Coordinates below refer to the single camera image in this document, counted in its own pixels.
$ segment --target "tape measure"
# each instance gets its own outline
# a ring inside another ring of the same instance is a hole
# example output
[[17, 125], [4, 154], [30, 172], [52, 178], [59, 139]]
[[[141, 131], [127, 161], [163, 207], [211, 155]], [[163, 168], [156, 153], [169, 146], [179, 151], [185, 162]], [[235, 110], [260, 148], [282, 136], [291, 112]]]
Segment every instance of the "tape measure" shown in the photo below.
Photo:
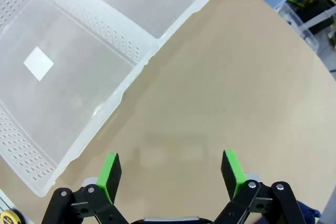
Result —
[[21, 224], [19, 216], [12, 210], [5, 210], [0, 214], [1, 224]]

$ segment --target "tabletop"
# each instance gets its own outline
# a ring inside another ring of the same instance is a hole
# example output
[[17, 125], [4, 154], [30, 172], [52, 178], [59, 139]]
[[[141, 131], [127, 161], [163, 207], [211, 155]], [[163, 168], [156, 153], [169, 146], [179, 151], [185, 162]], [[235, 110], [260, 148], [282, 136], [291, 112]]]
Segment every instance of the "tabletop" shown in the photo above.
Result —
[[322, 210], [336, 181], [335, 101], [327, 69], [266, 3], [211, 0], [150, 60], [46, 197], [3, 159], [0, 188], [40, 223], [56, 188], [79, 189], [118, 152], [115, 203], [128, 221], [215, 219], [229, 201], [222, 152], [234, 149], [246, 172], [266, 185], [284, 180]]

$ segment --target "screw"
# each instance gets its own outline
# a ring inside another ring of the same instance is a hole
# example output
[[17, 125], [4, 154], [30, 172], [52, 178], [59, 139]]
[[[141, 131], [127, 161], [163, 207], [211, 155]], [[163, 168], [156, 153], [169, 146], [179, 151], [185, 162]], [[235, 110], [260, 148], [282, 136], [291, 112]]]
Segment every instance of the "screw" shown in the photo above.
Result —
[[248, 186], [249, 186], [250, 188], [255, 188], [255, 187], [256, 187], [256, 183], [254, 183], [254, 182], [250, 182], [250, 183], [248, 183]]
[[283, 187], [282, 184], [278, 184], [278, 185], [277, 185], [277, 189], [278, 189], [278, 190], [283, 190], [283, 188], [284, 188], [284, 187]]

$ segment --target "clear plastic container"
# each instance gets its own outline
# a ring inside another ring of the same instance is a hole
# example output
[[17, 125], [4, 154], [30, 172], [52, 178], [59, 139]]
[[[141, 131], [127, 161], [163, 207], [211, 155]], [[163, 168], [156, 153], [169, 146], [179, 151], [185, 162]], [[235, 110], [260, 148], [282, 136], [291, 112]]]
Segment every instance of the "clear plastic container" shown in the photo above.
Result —
[[302, 39], [310, 46], [310, 48], [317, 52], [319, 49], [319, 42], [315, 39], [311, 31], [305, 26], [298, 15], [284, 3], [278, 10], [279, 15], [287, 21], [287, 23], [301, 36]]
[[0, 153], [38, 196], [209, 0], [0, 0]]

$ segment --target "white square sticker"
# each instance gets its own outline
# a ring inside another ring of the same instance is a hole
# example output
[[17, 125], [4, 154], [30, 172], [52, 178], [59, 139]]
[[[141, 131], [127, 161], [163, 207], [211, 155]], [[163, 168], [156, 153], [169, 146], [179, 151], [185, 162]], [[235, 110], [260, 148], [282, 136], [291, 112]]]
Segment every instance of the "white square sticker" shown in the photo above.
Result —
[[41, 81], [54, 63], [41, 51], [41, 49], [36, 47], [27, 57], [24, 65], [38, 81]]

